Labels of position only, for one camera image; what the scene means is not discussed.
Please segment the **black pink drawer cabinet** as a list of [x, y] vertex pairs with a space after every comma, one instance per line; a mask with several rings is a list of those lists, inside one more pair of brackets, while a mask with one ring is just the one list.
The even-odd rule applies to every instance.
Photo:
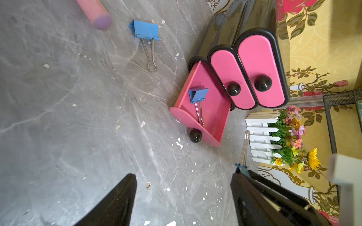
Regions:
[[[283, 1], [234, 1], [211, 17], [189, 76], [170, 112], [186, 125], [191, 142], [220, 147], [230, 111], [279, 108], [290, 101], [289, 36]], [[209, 88], [198, 122], [189, 89]]]

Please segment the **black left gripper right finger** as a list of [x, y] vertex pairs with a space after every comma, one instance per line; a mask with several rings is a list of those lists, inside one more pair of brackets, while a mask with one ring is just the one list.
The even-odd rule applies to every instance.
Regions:
[[283, 216], [270, 205], [259, 182], [243, 174], [234, 173], [231, 190], [240, 226], [281, 226]]

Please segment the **purple pink toy shovel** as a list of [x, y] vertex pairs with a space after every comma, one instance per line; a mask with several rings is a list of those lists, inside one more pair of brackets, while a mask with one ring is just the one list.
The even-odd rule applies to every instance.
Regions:
[[105, 30], [112, 24], [112, 17], [99, 0], [76, 0], [92, 25]]

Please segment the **blue binder clip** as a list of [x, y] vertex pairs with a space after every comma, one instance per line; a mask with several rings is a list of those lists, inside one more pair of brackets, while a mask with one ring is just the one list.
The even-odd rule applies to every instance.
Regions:
[[[150, 72], [157, 70], [157, 65], [155, 63], [155, 41], [159, 41], [159, 27], [157, 24], [147, 23], [139, 20], [133, 20], [129, 27], [133, 32], [135, 38], [141, 39], [143, 44], [146, 58], [147, 58], [147, 69]], [[150, 40], [151, 42], [151, 58], [148, 54], [145, 40]]]
[[204, 127], [202, 102], [205, 101], [209, 88], [198, 87], [189, 89], [190, 102], [195, 105], [199, 124]]
[[243, 174], [247, 177], [250, 177], [250, 173], [247, 167], [247, 152], [248, 152], [249, 142], [250, 142], [250, 131], [246, 131], [243, 148], [241, 151], [241, 156], [239, 158], [239, 162], [235, 164], [236, 165], [235, 173]]

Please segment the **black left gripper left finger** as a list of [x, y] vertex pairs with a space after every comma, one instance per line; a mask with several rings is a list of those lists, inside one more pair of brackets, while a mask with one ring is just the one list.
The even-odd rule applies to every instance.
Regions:
[[127, 174], [77, 226], [128, 226], [130, 225], [135, 195], [136, 175]]

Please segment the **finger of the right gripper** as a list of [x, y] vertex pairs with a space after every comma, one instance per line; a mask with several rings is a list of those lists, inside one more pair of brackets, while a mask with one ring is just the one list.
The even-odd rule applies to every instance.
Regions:
[[263, 186], [264, 198], [283, 216], [282, 226], [331, 226], [332, 223], [303, 197], [249, 170], [250, 177]]

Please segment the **flower box white fence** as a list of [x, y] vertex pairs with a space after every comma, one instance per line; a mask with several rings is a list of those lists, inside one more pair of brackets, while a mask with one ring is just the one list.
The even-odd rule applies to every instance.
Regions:
[[275, 166], [288, 166], [290, 171], [319, 173], [321, 162], [317, 149], [307, 151], [302, 136], [302, 110], [289, 106], [276, 112], [251, 113], [246, 119], [250, 131], [249, 145], [252, 160]]

